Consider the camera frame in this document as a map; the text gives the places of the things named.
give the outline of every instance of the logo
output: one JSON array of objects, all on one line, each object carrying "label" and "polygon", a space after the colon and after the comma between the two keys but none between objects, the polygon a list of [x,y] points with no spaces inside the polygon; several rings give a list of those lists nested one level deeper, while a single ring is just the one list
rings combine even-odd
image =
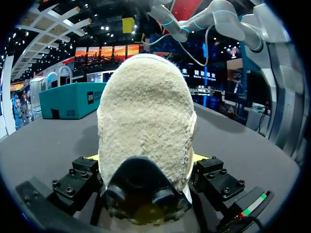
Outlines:
[{"label": "logo", "polygon": [[89,91],[87,93],[87,103],[88,104],[94,103],[94,93],[92,91]]}]

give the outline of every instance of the person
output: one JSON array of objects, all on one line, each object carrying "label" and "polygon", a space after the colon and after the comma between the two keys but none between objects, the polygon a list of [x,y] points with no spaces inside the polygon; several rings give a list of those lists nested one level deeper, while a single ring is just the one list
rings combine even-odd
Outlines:
[{"label": "person", "polygon": [[21,106],[20,106],[20,99],[19,99],[19,96],[16,97],[15,107],[16,107],[16,109],[17,109],[17,115],[18,115],[18,117],[21,117]]},{"label": "person", "polygon": [[25,114],[25,117],[28,116],[28,103],[27,103],[27,94],[26,91],[23,91],[21,96],[21,109],[22,113]]}]

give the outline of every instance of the white ceiling truss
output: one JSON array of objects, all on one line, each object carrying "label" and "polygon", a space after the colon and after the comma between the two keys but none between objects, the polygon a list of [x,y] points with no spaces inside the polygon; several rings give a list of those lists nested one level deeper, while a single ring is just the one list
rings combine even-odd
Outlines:
[{"label": "white ceiling truss", "polygon": [[55,43],[56,40],[61,40],[65,43],[70,42],[70,38],[66,35],[71,32],[79,36],[84,36],[85,32],[81,28],[91,23],[90,18],[81,20],[76,24],[68,20],[70,17],[80,12],[79,7],[75,7],[63,15],[59,15],[52,10],[55,6],[42,12],[38,10],[38,7],[39,4],[35,4],[30,8],[16,26],[20,29],[37,32],[38,35],[17,59],[12,69],[12,80],[19,79],[28,68],[32,67],[33,63],[41,59],[41,53],[48,54],[50,52],[50,50],[47,49],[48,46],[58,48],[59,44]]}]

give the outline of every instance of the yellow sign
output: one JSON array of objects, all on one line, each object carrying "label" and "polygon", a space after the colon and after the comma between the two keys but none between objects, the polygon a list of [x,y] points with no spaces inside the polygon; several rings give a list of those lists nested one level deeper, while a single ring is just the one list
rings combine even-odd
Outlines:
[{"label": "yellow sign", "polygon": [[17,84],[12,84],[10,86],[10,90],[11,91],[19,91],[20,89],[22,89],[24,87],[23,83],[17,83]]}]

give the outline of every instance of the white pillar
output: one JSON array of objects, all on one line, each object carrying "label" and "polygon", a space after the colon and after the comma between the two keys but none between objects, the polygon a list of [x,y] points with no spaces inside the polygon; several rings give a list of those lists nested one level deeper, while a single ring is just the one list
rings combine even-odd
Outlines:
[{"label": "white pillar", "polygon": [[5,58],[1,74],[3,116],[8,135],[16,131],[10,91],[13,59],[14,56],[7,56]]}]

